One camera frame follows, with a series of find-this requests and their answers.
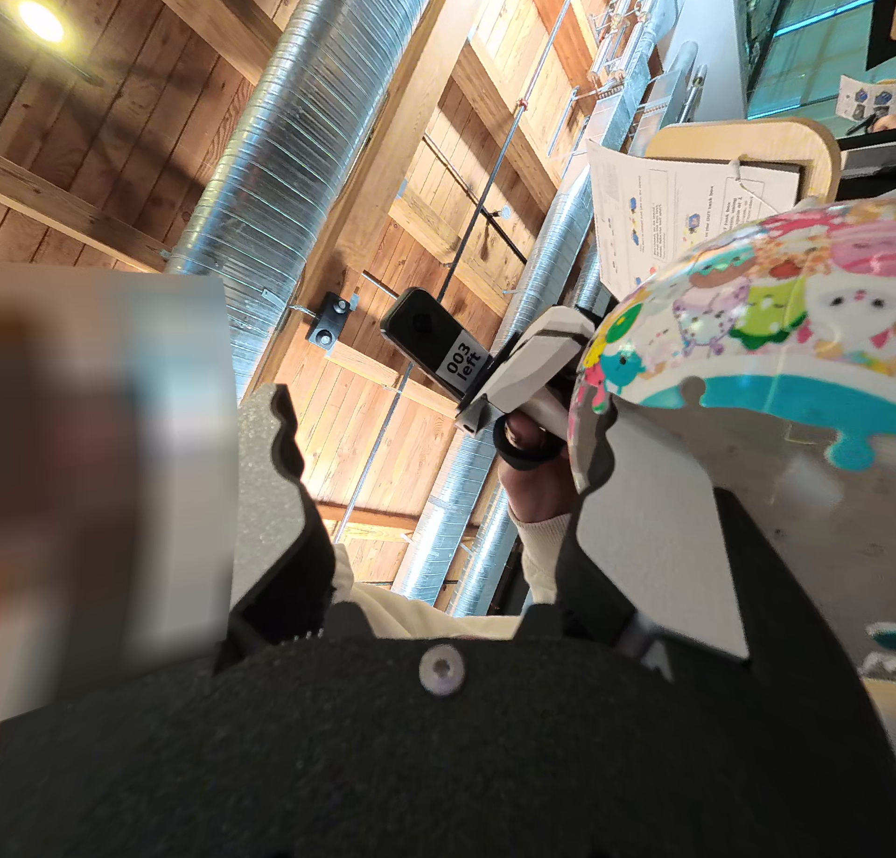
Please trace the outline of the person's left hand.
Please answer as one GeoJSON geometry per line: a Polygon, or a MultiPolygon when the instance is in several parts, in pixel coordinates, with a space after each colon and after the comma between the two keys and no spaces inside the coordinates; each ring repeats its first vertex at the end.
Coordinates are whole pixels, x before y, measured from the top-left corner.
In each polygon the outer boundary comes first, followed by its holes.
{"type": "MultiPolygon", "coordinates": [[[[523,451],[540,449],[547,435],[520,409],[509,415],[504,432],[509,444],[523,451]]],[[[574,509],[577,491],[566,446],[552,461],[531,470],[514,469],[499,459],[498,477],[508,494],[510,510],[521,523],[540,523],[574,509]]]]}

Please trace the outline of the colourful puzzle ball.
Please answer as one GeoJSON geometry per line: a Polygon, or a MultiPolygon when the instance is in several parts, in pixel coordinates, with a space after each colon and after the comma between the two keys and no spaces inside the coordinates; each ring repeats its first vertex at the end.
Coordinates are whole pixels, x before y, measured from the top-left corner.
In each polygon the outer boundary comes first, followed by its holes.
{"type": "Polygon", "coordinates": [[[581,355],[570,413],[634,405],[680,438],[859,673],[884,680],[894,680],[894,283],[892,197],[741,226],[611,312],[581,355]]]}

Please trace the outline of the round ceiling lamp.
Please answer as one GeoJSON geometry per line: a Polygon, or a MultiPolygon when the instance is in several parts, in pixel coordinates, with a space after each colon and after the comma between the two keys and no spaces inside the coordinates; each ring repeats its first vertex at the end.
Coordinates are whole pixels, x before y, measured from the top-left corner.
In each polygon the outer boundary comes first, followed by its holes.
{"type": "Polygon", "coordinates": [[[65,40],[65,26],[57,13],[37,0],[13,0],[18,24],[31,35],[51,46],[61,46],[65,40]]]}

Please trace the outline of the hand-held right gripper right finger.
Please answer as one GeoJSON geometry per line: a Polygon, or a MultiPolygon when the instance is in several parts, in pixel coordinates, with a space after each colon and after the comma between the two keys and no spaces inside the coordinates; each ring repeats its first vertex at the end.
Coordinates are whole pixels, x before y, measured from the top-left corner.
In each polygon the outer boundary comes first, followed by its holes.
{"type": "Polygon", "coordinates": [[[570,419],[579,491],[556,567],[557,603],[584,636],[642,656],[672,636],[749,656],[711,478],[634,405],[570,419]]]}

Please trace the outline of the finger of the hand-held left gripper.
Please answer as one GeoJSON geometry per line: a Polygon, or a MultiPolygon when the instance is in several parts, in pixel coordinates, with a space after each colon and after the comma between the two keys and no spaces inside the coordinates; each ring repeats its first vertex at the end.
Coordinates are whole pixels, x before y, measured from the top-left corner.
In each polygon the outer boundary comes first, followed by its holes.
{"type": "Polygon", "coordinates": [[[576,307],[554,305],[540,315],[521,335],[520,344],[536,336],[569,337],[587,345],[596,332],[594,320],[576,307]]]}
{"type": "Polygon", "coordinates": [[[520,338],[476,376],[458,405],[454,426],[475,437],[520,410],[554,437],[566,439],[568,406],[548,385],[577,362],[585,346],[583,335],[520,338]]]}

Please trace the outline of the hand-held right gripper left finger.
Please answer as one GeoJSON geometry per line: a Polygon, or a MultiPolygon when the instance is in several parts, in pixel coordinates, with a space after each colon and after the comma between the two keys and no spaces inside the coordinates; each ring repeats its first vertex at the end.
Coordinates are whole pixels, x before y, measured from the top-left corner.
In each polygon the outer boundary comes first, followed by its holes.
{"type": "Polygon", "coordinates": [[[334,547],[296,436],[286,385],[264,385],[240,407],[230,632],[271,645],[317,635],[334,593],[334,547]]]}

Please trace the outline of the black ceiling bracket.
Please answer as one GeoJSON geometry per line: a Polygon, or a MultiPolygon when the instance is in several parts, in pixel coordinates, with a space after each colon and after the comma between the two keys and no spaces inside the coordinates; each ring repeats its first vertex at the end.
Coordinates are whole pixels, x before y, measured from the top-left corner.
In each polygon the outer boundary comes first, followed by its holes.
{"type": "Polygon", "coordinates": [[[355,297],[349,299],[334,292],[327,292],[309,324],[307,341],[325,352],[330,352],[342,336],[342,331],[356,306],[355,297]]]}

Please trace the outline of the silver ventilation duct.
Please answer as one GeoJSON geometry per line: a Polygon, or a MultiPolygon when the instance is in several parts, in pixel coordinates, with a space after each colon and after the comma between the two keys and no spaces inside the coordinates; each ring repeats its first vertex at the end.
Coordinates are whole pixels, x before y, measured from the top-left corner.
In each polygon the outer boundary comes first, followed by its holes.
{"type": "Polygon", "coordinates": [[[223,284],[247,391],[430,0],[299,0],[168,270],[223,284]]]}
{"type": "MultiPolygon", "coordinates": [[[[582,154],[562,180],[497,335],[487,344],[493,356],[513,333],[523,331],[550,306],[561,303],[587,237],[590,248],[572,305],[596,314],[607,310],[609,291],[599,281],[593,214],[588,161],[582,154]]],[[[496,458],[493,429],[491,421],[478,435],[459,430],[454,436],[392,592],[434,604],[496,458]]]]}

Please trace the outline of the wooden board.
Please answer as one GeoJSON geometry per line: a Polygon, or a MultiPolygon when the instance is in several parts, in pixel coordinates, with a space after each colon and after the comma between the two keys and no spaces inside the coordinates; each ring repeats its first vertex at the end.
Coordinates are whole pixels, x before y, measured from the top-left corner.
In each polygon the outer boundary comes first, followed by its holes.
{"type": "Polygon", "coordinates": [[[798,198],[834,202],[841,150],[830,130],[796,117],[669,125],[652,138],[646,158],[783,165],[800,171],[798,198]]]}

